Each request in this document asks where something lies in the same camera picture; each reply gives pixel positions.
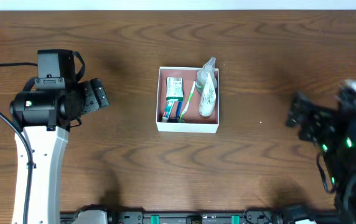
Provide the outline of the green white toothpaste tube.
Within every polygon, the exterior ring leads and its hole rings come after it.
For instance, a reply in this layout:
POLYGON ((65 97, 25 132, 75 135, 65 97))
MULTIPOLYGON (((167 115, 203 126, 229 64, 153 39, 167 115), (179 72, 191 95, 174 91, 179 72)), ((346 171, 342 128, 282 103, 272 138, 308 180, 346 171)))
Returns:
POLYGON ((162 121, 163 123, 168 122, 169 117, 170 117, 170 115, 171 115, 171 111, 172 111, 172 109, 173 109, 173 107, 174 107, 174 103, 175 103, 175 101, 173 101, 173 100, 167 101, 166 107, 165 107, 165 109, 164 109, 164 112, 163 112, 163 114, 162 114, 162 119, 161 119, 161 121, 162 121))

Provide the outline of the small green white carton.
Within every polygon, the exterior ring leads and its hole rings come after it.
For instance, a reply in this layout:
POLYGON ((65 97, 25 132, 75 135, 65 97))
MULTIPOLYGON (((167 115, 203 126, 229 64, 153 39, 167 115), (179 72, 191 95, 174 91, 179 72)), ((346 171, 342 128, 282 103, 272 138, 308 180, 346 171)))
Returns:
POLYGON ((167 77, 166 79, 166 100, 167 101, 183 101, 183 78, 167 77))

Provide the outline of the blue disposable razor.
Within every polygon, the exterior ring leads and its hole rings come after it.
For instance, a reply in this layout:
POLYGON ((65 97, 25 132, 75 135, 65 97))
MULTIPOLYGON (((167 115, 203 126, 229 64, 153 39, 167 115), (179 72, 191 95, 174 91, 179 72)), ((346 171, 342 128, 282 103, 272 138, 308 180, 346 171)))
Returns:
POLYGON ((184 120, 180 118, 180 113, 182 109, 182 101, 177 102, 176 116, 173 118, 169 118, 169 123, 183 123, 184 120))

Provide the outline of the green white toothbrush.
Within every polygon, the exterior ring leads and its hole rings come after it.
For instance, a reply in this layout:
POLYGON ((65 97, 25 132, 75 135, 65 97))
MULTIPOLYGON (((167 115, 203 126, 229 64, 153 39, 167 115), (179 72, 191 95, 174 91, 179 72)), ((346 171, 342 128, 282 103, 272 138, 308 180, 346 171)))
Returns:
POLYGON ((183 118, 183 116, 185 115, 185 113, 187 112, 187 110, 189 108, 190 101, 191 101, 192 96, 194 94, 195 86, 196 86, 196 81, 193 81, 192 88, 191 88, 187 103, 185 104, 185 107, 184 107, 184 109, 182 110, 182 112, 181 112, 181 114, 179 116, 179 123, 184 123, 182 118, 183 118))

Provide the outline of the white patterned squeeze tube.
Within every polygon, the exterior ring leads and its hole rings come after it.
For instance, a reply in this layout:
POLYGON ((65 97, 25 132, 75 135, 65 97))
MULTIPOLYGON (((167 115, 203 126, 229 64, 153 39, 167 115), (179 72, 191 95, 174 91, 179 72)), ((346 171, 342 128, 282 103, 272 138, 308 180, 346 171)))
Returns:
POLYGON ((199 103, 199 114, 203 117, 209 117, 213 113, 217 94, 215 92, 215 85, 210 73, 207 74, 207 79, 203 88, 199 103))

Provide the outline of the clear pump bottle dark liquid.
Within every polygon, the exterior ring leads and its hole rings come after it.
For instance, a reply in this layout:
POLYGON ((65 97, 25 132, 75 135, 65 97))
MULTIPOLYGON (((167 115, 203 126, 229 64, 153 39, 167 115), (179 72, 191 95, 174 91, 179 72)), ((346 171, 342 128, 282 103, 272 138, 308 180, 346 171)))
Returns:
POLYGON ((215 77, 215 62, 216 58, 212 57, 196 74, 196 89, 200 95, 204 90, 209 75, 211 76, 214 87, 218 87, 217 79, 215 77))

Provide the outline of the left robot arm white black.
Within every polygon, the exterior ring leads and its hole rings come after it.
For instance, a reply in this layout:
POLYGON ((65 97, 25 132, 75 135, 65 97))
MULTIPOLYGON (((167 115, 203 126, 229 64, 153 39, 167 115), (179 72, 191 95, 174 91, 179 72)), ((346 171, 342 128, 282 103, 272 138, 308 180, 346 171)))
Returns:
POLYGON ((10 104, 17 128, 13 223, 60 223, 60 175, 72 121, 109 105, 101 80, 82 81, 77 51, 39 50, 38 76, 10 104))

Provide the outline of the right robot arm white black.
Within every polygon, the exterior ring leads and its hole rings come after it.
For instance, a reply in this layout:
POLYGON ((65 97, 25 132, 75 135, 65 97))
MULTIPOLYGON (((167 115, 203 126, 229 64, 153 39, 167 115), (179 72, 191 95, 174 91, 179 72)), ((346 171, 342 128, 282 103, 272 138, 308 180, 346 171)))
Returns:
POLYGON ((340 90, 337 109, 319 106, 297 92, 286 125, 299 127, 298 138, 319 149, 317 159, 324 190, 335 194, 335 207, 344 223, 356 223, 356 91, 340 90))

